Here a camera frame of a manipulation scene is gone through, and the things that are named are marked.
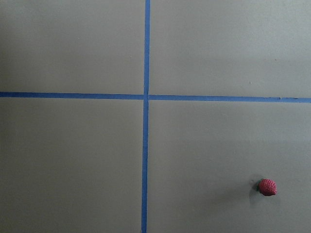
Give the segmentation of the red strawberry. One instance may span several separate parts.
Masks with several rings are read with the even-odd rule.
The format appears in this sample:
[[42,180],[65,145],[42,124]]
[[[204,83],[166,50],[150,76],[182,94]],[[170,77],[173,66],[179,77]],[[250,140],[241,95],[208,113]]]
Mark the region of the red strawberry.
[[261,179],[257,184],[257,191],[266,197],[274,196],[277,194],[276,182],[271,179]]

